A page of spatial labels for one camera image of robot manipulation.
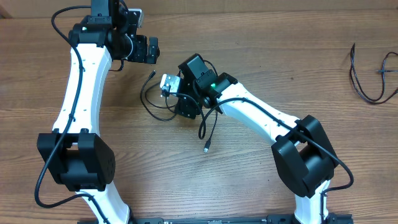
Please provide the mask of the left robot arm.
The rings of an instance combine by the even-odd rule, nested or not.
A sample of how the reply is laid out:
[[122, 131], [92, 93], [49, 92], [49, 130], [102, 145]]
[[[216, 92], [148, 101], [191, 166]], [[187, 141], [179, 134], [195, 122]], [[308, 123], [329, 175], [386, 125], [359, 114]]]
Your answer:
[[156, 37], [137, 33], [144, 14], [121, 0], [92, 1], [91, 11], [64, 36], [71, 47], [71, 68], [62, 108], [50, 133], [41, 133], [37, 149], [57, 184], [82, 198], [96, 223], [134, 223], [130, 207], [114, 184], [114, 152], [101, 139], [99, 114], [111, 64], [155, 64]]

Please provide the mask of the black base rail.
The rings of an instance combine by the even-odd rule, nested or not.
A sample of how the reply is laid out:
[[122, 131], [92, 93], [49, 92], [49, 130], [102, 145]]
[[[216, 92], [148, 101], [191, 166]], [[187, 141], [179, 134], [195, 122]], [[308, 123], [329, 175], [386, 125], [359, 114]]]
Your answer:
[[[77, 224], [99, 224], [97, 220], [80, 220]], [[138, 224], [293, 224], [299, 223], [293, 214], [268, 215], [266, 217], [239, 217], [239, 218], [187, 218], [187, 219], [163, 219], [163, 218], [136, 218], [132, 223]], [[353, 224], [352, 215], [337, 215], [329, 213], [326, 222], [329, 224]]]

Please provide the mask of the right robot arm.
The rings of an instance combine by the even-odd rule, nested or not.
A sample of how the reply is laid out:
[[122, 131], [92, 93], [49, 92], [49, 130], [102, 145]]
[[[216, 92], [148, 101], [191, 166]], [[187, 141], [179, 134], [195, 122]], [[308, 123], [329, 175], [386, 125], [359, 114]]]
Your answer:
[[295, 195], [295, 211], [268, 216], [268, 222], [336, 222], [326, 197], [339, 161], [319, 120], [283, 113], [250, 93], [235, 77], [207, 65], [200, 54], [193, 54], [178, 66], [178, 75], [163, 75], [160, 88], [178, 98], [176, 113], [207, 119], [203, 108], [208, 108], [242, 122], [271, 146], [277, 173]]

